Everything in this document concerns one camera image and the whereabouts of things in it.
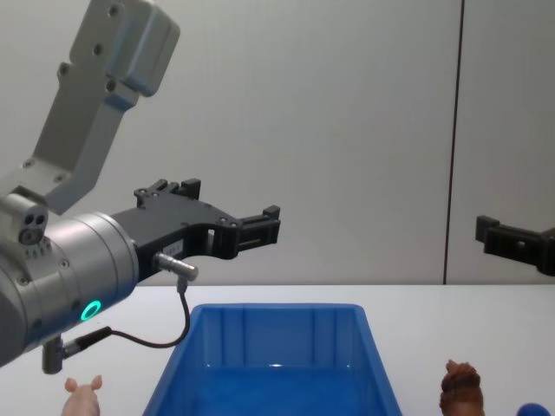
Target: screw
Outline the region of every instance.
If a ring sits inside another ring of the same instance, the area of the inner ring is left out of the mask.
[[[118,85],[118,84],[117,84],[116,81],[110,80],[110,81],[108,81],[108,82],[106,83],[106,90],[107,90],[109,93],[113,93],[114,90],[115,90],[115,88],[117,87],[117,85]]]
[[[19,242],[23,245],[32,245],[37,243],[40,239],[37,237],[38,236],[35,234],[35,232],[33,232],[33,230],[26,228],[25,230],[21,231],[21,234],[19,234]]]
[[[69,72],[69,65],[66,62],[60,64],[60,68],[58,69],[58,74],[61,76],[65,76],[68,74],[68,72]]]
[[[93,47],[93,55],[94,55],[94,56],[101,55],[103,50],[104,50],[104,48],[102,47],[101,43],[97,43],[97,44]]]
[[[118,8],[117,5],[113,5],[108,9],[108,16],[110,17],[115,17],[117,16],[118,12],[120,11],[120,9]]]

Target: black cable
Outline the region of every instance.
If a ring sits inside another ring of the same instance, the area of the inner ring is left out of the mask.
[[[182,281],[178,281],[178,291],[180,294],[181,305],[183,306],[183,311],[185,312],[185,327],[183,328],[183,332],[181,332],[180,337],[172,342],[167,343],[156,343],[142,340],[141,338],[137,338],[136,336],[132,336],[130,334],[126,334],[125,332],[121,331],[114,331],[110,327],[104,327],[98,329],[94,332],[86,334],[84,336],[80,336],[76,338],[69,344],[64,346],[64,359],[69,358],[75,354],[80,353],[81,351],[87,349],[88,347],[95,345],[97,342],[102,341],[105,338],[108,338],[110,335],[116,335],[121,338],[125,338],[126,340],[130,340],[132,342],[136,342],[137,344],[143,345],[149,348],[171,348],[175,347],[179,343],[181,343],[187,337],[189,333],[189,328],[191,326],[191,314],[189,312],[189,307],[187,305],[187,300],[185,299],[185,291],[186,291],[186,280],[183,279]]]
[[[149,348],[160,348],[160,349],[162,349],[162,348],[175,347],[180,342],[185,340],[185,337],[189,333],[189,327],[191,325],[191,316],[190,316],[190,313],[189,313],[189,307],[187,306],[187,300],[185,299],[185,293],[180,293],[180,299],[181,299],[181,305],[183,305],[183,311],[185,312],[185,327],[183,328],[183,332],[181,333],[180,337],[177,340],[172,341],[172,342],[168,342],[168,343],[165,343],[165,344],[159,344],[159,343],[156,343],[156,342],[144,341],[140,338],[137,338],[136,336],[132,336],[132,335],[126,334],[125,332],[121,332],[121,331],[112,330],[111,334],[116,335],[116,336],[120,336],[121,338],[125,338],[126,340],[136,342],[137,344],[144,345],[145,347],[149,347]]]

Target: blue container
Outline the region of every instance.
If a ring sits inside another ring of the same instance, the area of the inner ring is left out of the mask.
[[[364,310],[226,304],[193,310],[146,416],[397,416]]]

